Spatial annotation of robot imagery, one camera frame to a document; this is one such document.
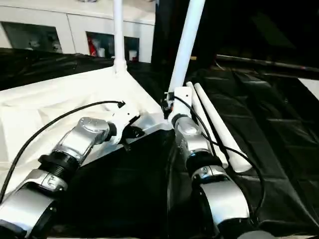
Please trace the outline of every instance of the white rod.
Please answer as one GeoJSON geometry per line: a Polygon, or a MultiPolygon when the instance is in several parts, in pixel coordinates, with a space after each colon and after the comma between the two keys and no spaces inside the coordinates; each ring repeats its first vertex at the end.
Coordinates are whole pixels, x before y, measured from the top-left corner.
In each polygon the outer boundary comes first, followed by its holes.
{"type": "Polygon", "coordinates": [[[205,0],[190,0],[168,92],[183,86],[205,0]]]}
{"type": "Polygon", "coordinates": [[[114,42],[115,42],[115,71],[126,70],[126,61],[124,55],[124,36],[123,36],[123,0],[113,1],[114,11],[114,42]]]}
{"type": "MultiPolygon", "coordinates": [[[[195,84],[195,89],[223,144],[243,153],[199,83],[195,84]]],[[[245,172],[252,167],[250,163],[239,154],[229,150],[227,153],[229,155],[229,163],[236,173],[245,172]]]]}
{"type": "MultiPolygon", "coordinates": [[[[201,120],[203,121],[204,125],[206,126],[211,140],[216,142],[216,138],[214,136],[213,131],[211,130],[211,127],[209,125],[208,119],[206,117],[206,114],[204,112],[203,107],[201,106],[200,100],[198,98],[198,95],[196,93],[196,90],[194,88],[193,83],[189,81],[189,82],[186,83],[186,85],[192,89],[191,99],[192,99],[192,106],[194,107],[195,112],[198,114],[198,116],[201,118],[201,120]]],[[[204,129],[204,127],[203,127],[203,125],[200,122],[198,122],[198,125],[201,128],[201,130],[204,132],[204,134],[206,136],[208,136],[206,131],[205,131],[205,129],[204,129]]],[[[219,157],[219,159],[220,159],[220,161],[221,161],[221,163],[223,165],[223,168],[228,168],[228,162],[227,162],[227,159],[225,157],[225,154],[220,151],[220,148],[217,145],[213,145],[213,147],[215,149],[216,155],[219,157]]]]}

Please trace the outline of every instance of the black tarp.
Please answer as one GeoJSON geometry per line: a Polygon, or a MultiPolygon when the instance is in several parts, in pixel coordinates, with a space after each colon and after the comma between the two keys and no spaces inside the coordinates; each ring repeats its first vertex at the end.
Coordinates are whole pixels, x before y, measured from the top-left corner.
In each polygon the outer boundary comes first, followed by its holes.
{"type": "MultiPolygon", "coordinates": [[[[112,61],[83,55],[0,50],[0,89],[100,69],[112,61]]],[[[149,64],[128,71],[157,101],[169,76],[149,64]]],[[[199,70],[200,82],[239,146],[262,171],[266,198],[260,227],[276,236],[317,235],[319,116],[317,99],[294,78],[258,78],[199,70]]],[[[253,170],[232,175],[254,209],[260,183],[253,170]]],[[[198,233],[191,184],[173,132],[158,131],[82,167],[69,186],[54,236],[190,238],[198,233]]]]}

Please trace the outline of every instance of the black cable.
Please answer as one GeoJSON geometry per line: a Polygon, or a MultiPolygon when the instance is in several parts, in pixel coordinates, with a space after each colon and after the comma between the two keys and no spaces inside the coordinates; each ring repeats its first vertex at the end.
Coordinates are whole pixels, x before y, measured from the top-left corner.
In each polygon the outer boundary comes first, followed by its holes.
{"type": "MultiPolygon", "coordinates": [[[[209,139],[205,134],[202,134],[204,138],[206,138],[209,142],[211,142],[212,144],[215,144],[218,146],[218,143],[212,141],[211,139],[209,139]]],[[[246,155],[244,155],[243,153],[237,151],[236,149],[230,148],[225,146],[225,148],[229,151],[232,151],[234,153],[237,153],[238,155],[242,156],[244,159],[247,160],[247,162],[249,162],[251,164],[251,166],[253,167],[253,169],[256,171],[258,178],[260,180],[260,186],[261,186],[261,191],[262,191],[262,195],[261,195],[261,199],[259,200],[259,203],[256,207],[256,209],[253,212],[252,217],[253,218],[257,218],[257,213],[260,210],[261,206],[263,205],[264,201],[265,201],[265,194],[266,194],[266,190],[265,190],[265,180],[264,177],[262,176],[259,168],[257,168],[257,166],[255,165],[255,163],[253,163],[246,155]]]]}
{"type": "Polygon", "coordinates": [[[216,130],[216,128],[215,128],[215,126],[214,126],[212,120],[210,120],[210,117],[209,117],[209,115],[208,115],[208,112],[207,112],[207,110],[205,109],[204,104],[203,104],[201,98],[199,98],[199,102],[200,102],[200,104],[202,105],[202,108],[203,108],[203,111],[204,111],[204,113],[205,113],[205,115],[206,115],[206,117],[207,117],[207,120],[209,121],[208,123],[209,123],[209,125],[210,125],[210,127],[211,127],[211,130],[213,131],[213,134],[214,134],[214,136],[215,136],[215,139],[216,139],[216,141],[217,141],[217,143],[218,143],[218,147],[219,147],[220,151],[225,155],[225,158],[226,158],[226,160],[227,160],[227,162],[228,162],[228,161],[229,161],[229,155],[228,155],[228,152],[227,152],[226,148],[224,147],[223,141],[222,141],[221,138],[219,137],[218,132],[217,132],[217,130],[216,130]]]}
{"type": "MultiPolygon", "coordinates": [[[[184,100],[182,100],[181,98],[176,97],[176,96],[174,96],[174,98],[177,99],[177,100],[179,100],[179,101],[181,101],[187,108],[189,108],[189,109],[191,110],[191,112],[196,116],[197,120],[203,125],[203,128],[204,128],[204,130],[206,131],[207,136],[206,136],[205,134],[203,134],[203,133],[202,133],[202,135],[203,135],[203,137],[204,137],[205,139],[207,139],[207,140],[209,141],[209,143],[211,144],[211,146],[213,147],[213,144],[219,146],[217,142],[214,142],[213,140],[211,140],[207,127],[204,125],[203,120],[199,117],[199,115],[195,112],[195,110],[194,110],[188,103],[186,103],[184,100]]],[[[232,151],[232,152],[234,152],[234,153],[237,153],[238,155],[240,155],[240,156],[242,156],[244,159],[246,159],[246,160],[252,165],[252,167],[254,168],[254,170],[256,171],[256,173],[257,173],[257,175],[258,175],[258,178],[259,178],[259,180],[260,180],[260,186],[261,186],[262,194],[261,194],[261,198],[260,198],[260,200],[259,200],[259,203],[258,203],[256,209],[254,210],[254,212],[253,212],[252,215],[251,215],[251,216],[252,216],[252,219],[257,219],[258,211],[260,210],[261,206],[263,205],[263,203],[264,203],[264,201],[265,201],[266,190],[265,190],[265,180],[264,180],[264,177],[263,177],[263,175],[261,174],[259,168],[258,168],[246,155],[244,155],[243,153],[241,153],[241,152],[239,152],[239,151],[237,151],[237,150],[235,150],[235,149],[233,149],[233,148],[230,148],[230,147],[227,147],[227,146],[224,146],[224,147],[225,147],[227,150],[232,151]]]]}
{"type": "MultiPolygon", "coordinates": [[[[179,100],[180,102],[182,102],[187,108],[190,109],[190,111],[196,116],[197,120],[201,123],[201,125],[203,126],[204,130],[206,131],[206,134],[207,134],[207,137],[210,138],[210,134],[209,134],[209,131],[206,127],[206,125],[204,124],[203,120],[199,117],[199,115],[195,112],[195,110],[193,110],[193,108],[188,104],[186,103],[184,100],[182,100],[180,97],[177,97],[177,96],[174,96],[175,99],[179,100]]],[[[210,143],[210,146],[211,146],[211,150],[212,150],[212,154],[213,156],[216,156],[216,152],[215,152],[215,149],[214,149],[214,145],[210,143]]]]}
{"type": "Polygon", "coordinates": [[[13,171],[16,167],[16,165],[18,164],[18,161],[22,155],[22,153],[24,152],[24,150],[28,147],[28,145],[39,135],[41,134],[44,130],[46,130],[47,128],[49,128],[51,125],[53,125],[54,123],[56,123],[57,121],[59,121],[60,119],[70,115],[70,114],[73,114],[77,111],[80,111],[80,110],[83,110],[85,108],[88,108],[88,107],[91,107],[91,106],[96,106],[96,105],[102,105],[102,104],[107,104],[107,103],[114,103],[114,104],[118,104],[119,107],[123,106],[125,103],[124,102],[119,102],[119,101],[99,101],[99,102],[94,102],[94,103],[91,103],[91,104],[88,104],[88,105],[85,105],[85,106],[81,106],[79,108],[76,108],[74,110],[71,110],[65,114],[62,114],[60,115],[59,117],[55,118],[54,120],[52,120],[51,122],[47,123],[45,126],[43,126],[41,129],[39,129],[34,135],[32,135],[25,143],[24,145],[22,146],[22,148],[19,150],[18,154],[16,155],[16,157],[14,158],[11,166],[10,166],[10,169],[8,171],[8,174],[6,175],[5,177],[5,180],[4,180],[4,183],[3,183],[3,186],[1,188],[1,192],[0,192],[0,204],[2,203],[3,201],[3,198],[4,198],[4,195],[5,195],[5,192],[6,192],[6,189],[8,187],[8,184],[9,184],[9,181],[11,179],[11,176],[13,174],[13,171]]]}

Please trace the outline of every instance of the white pole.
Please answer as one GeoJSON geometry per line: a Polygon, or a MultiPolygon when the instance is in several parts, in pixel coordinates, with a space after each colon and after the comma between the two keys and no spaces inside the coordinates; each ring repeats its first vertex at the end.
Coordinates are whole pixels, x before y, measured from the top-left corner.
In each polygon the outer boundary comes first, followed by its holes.
{"type": "MultiPolygon", "coordinates": [[[[243,153],[199,83],[195,84],[195,89],[223,144],[243,153]]],[[[250,163],[239,154],[229,150],[227,153],[229,155],[229,163],[236,173],[245,172],[252,167],[250,163]]]]}
{"type": "Polygon", "coordinates": [[[183,86],[205,0],[190,0],[168,92],[183,86]]]}
{"type": "MultiPolygon", "coordinates": [[[[193,83],[192,82],[187,82],[186,85],[192,89],[191,99],[192,99],[192,106],[194,107],[195,112],[198,114],[198,116],[201,118],[201,120],[203,121],[204,125],[206,126],[206,128],[207,128],[207,130],[209,132],[211,140],[216,142],[214,133],[211,130],[211,127],[209,125],[208,119],[206,117],[206,114],[204,112],[203,107],[201,106],[201,103],[199,101],[199,98],[197,96],[195,88],[193,86],[193,83]]],[[[205,131],[205,129],[204,129],[204,127],[203,127],[203,125],[200,122],[198,122],[198,125],[201,128],[201,130],[203,131],[203,133],[206,136],[208,136],[206,131],[205,131]]],[[[228,168],[228,162],[227,162],[227,159],[226,159],[225,155],[220,151],[220,149],[219,149],[219,147],[217,145],[213,145],[213,147],[215,149],[216,155],[219,157],[221,163],[223,164],[223,168],[228,168]]]]}
{"type": "Polygon", "coordinates": [[[114,42],[115,42],[115,60],[114,67],[116,73],[126,70],[126,61],[124,55],[124,36],[123,36],[123,0],[113,1],[114,11],[114,42]]]}

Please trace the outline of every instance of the black fabric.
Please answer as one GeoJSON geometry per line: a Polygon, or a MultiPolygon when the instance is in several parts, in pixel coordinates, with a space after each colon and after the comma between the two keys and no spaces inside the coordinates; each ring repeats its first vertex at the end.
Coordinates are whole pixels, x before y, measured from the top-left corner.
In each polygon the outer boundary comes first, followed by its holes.
{"type": "MultiPolygon", "coordinates": [[[[0,50],[0,89],[113,64],[83,55],[0,50]]],[[[128,71],[158,102],[167,78],[149,64],[128,71]]],[[[318,234],[318,100],[297,79],[197,71],[200,82],[266,181],[260,227],[276,236],[318,234]]],[[[231,175],[254,210],[260,183],[251,170],[231,175]]],[[[72,180],[51,234],[62,237],[186,239],[200,234],[191,181],[172,131],[158,131],[82,167],[72,180]]]]}
{"type": "MultiPolygon", "coordinates": [[[[188,4],[160,0],[157,6],[152,54],[157,67],[174,66],[188,4]]],[[[316,1],[290,3],[282,17],[287,5],[276,0],[206,1],[192,50],[195,68],[214,65],[216,54],[318,67],[318,8],[316,1]]]]}

